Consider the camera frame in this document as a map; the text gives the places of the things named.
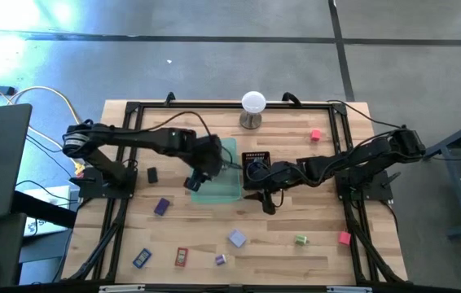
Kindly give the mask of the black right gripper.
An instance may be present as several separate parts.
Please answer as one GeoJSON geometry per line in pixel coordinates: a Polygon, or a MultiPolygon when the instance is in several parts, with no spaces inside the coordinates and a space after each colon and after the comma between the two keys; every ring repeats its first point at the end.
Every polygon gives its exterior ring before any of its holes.
{"type": "MultiPolygon", "coordinates": [[[[296,184],[294,164],[287,161],[275,162],[268,166],[262,162],[251,163],[251,189],[252,190],[282,190],[296,184]]],[[[268,215],[276,213],[276,207],[268,192],[256,192],[244,196],[247,200],[256,200],[261,203],[262,211],[268,215]]]]}

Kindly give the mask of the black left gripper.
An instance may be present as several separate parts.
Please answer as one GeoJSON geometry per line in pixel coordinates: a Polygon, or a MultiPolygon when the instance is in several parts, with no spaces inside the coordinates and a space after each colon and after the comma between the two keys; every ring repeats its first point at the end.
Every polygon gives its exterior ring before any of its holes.
{"type": "Polygon", "coordinates": [[[208,178],[216,177],[222,167],[242,168],[241,165],[236,163],[222,162],[222,143],[216,134],[195,139],[192,149],[191,167],[200,173],[192,173],[184,181],[183,186],[190,191],[198,191],[205,182],[205,176],[208,178]]]}

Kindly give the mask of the dark purple charger block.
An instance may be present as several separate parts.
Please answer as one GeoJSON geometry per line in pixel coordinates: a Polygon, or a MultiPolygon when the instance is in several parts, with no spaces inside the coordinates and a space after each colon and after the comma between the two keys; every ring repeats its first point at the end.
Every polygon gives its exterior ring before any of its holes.
{"type": "Polygon", "coordinates": [[[169,205],[170,205],[170,201],[165,199],[165,198],[161,198],[155,209],[154,209],[154,214],[157,215],[157,216],[163,216],[167,209],[169,208],[169,205]]]}

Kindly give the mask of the teal translucent plastic bin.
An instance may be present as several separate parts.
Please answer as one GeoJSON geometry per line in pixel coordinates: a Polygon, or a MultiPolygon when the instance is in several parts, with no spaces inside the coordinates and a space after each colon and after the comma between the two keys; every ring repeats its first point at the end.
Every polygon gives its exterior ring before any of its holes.
{"type": "MultiPolygon", "coordinates": [[[[223,161],[239,164],[237,142],[234,138],[222,138],[223,161]]],[[[191,192],[194,203],[222,204],[241,198],[240,169],[223,168],[211,181],[206,181],[198,191],[191,192]]]]}

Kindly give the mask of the black slotted plastic basket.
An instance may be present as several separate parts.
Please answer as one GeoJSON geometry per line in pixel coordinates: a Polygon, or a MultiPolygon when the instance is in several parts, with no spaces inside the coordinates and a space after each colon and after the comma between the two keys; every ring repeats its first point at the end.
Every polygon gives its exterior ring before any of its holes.
{"type": "Polygon", "coordinates": [[[270,173],[270,153],[268,151],[244,152],[242,154],[243,188],[257,190],[260,180],[270,173]]]}

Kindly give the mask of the lavender multi-port charger block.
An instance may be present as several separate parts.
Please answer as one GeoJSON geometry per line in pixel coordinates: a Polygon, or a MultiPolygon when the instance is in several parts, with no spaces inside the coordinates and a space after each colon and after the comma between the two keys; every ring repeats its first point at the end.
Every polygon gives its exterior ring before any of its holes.
{"type": "Polygon", "coordinates": [[[246,236],[239,230],[232,230],[228,235],[228,239],[237,248],[242,247],[247,241],[246,236]]]}

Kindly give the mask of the white-shade metal table lamp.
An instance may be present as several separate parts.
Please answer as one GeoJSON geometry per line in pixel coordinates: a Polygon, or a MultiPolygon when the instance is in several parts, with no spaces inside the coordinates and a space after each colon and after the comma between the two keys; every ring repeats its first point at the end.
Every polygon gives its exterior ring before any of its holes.
{"type": "Polygon", "coordinates": [[[257,91],[247,92],[241,100],[243,110],[240,113],[239,123],[245,129],[257,129],[261,126],[261,113],[266,108],[266,98],[257,91]]]}

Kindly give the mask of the red calculator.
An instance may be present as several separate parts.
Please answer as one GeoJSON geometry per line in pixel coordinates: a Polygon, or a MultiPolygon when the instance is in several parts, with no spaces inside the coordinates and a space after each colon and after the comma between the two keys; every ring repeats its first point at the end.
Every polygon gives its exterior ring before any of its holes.
{"type": "Polygon", "coordinates": [[[177,267],[185,267],[187,263],[187,256],[188,256],[189,250],[185,247],[179,247],[177,249],[177,255],[175,258],[175,263],[174,265],[177,267]]]}

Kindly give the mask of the blue calculator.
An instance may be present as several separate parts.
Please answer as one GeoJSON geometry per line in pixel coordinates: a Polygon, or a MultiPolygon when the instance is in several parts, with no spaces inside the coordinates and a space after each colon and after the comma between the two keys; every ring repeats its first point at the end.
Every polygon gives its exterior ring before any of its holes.
{"type": "Polygon", "coordinates": [[[136,268],[141,269],[149,261],[151,256],[152,256],[152,253],[148,249],[144,248],[134,258],[133,265],[136,268]]]}

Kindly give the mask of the black desk stand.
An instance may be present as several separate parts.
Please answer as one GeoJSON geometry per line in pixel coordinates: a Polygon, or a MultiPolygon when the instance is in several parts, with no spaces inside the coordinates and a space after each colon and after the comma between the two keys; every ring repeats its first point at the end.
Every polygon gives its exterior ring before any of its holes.
{"type": "Polygon", "coordinates": [[[6,198],[1,197],[0,286],[14,286],[18,282],[24,225],[29,217],[71,228],[76,213],[19,191],[6,198]]]}

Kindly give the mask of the white paper box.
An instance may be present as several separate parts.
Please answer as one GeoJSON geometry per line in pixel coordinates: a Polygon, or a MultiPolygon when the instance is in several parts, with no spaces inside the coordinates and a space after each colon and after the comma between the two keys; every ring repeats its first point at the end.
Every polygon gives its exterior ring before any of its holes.
{"type": "MultiPolygon", "coordinates": [[[[24,190],[24,193],[44,202],[59,206],[61,208],[70,208],[69,186],[54,186],[46,188],[49,193],[43,189],[24,190]]],[[[24,236],[33,237],[44,234],[53,234],[65,231],[66,228],[44,220],[28,217],[24,227],[24,236]]]]}

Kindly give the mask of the silver edge bracket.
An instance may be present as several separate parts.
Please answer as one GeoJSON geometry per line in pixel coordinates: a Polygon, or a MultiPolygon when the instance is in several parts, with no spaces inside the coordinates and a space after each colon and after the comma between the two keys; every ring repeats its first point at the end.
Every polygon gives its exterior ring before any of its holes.
{"type": "Polygon", "coordinates": [[[364,286],[328,286],[327,293],[373,293],[371,287],[364,286]]]}
{"type": "Polygon", "coordinates": [[[98,293],[141,293],[146,289],[142,284],[122,284],[101,286],[98,293]]]}

